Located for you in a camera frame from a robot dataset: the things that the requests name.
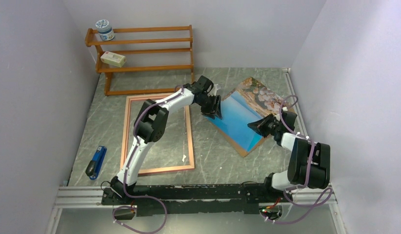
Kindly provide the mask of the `blue seascape photo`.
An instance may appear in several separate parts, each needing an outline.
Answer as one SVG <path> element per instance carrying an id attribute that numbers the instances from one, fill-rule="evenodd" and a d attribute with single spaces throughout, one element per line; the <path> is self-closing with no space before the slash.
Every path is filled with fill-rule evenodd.
<path id="1" fill-rule="evenodd" d="M 268 115 L 279 114 L 282 101 L 280 95 L 257 79 L 249 77 L 221 101 L 221 119 L 206 119 L 242 157 L 245 157 L 265 141 L 265 137 L 248 124 L 262 120 Z"/>

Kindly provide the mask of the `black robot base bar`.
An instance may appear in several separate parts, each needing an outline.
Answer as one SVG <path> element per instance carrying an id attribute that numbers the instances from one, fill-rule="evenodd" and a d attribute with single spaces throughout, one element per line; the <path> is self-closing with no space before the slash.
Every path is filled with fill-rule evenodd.
<path id="1" fill-rule="evenodd" d="M 133 205 L 137 216 L 197 213 L 258 214 L 275 202 L 284 202 L 282 191 L 263 183 L 137 185 L 134 198 L 121 198 L 110 188 L 103 190 L 102 205 Z"/>

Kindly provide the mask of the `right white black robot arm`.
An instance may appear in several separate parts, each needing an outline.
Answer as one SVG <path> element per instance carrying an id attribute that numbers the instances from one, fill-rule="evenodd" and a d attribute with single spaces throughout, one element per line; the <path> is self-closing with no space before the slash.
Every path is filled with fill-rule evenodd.
<path id="1" fill-rule="evenodd" d="M 264 179 L 262 197 L 267 202 L 276 201 L 281 191 L 326 189 L 330 182 L 330 146 L 294 133 L 296 118 L 294 112 L 281 111 L 247 124 L 258 135 L 273 137 L 277 145 L 291 152 L 287 169 Z"/>

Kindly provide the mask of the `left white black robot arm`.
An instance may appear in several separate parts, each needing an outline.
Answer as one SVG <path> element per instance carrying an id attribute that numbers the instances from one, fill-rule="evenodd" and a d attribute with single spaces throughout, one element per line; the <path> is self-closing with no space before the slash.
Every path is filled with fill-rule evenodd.
<path id="1" fill-rule="evenodd" d="M 200 106 L 202 115 L 222 118 L 221 97 L 217 95 L 214 83 L 205 76 L 177 87 L 174 93 L 163 99 L 147 99 L 143 103 L 134 123 L 132 147 L 121 170 L 110 182 L 114 199 L 119 204 L 126 205 L 132 201 L 143 161 L 154 143 L 164 135 L 169 115 L 194 103 Z"/>

